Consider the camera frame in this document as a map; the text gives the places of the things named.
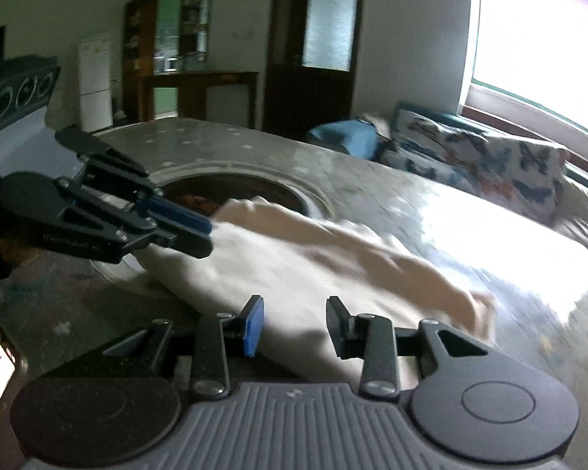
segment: refrigerator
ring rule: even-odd
[[[81,128],[94,132],[113,125],[110,40],[99,37],[78,45]]]

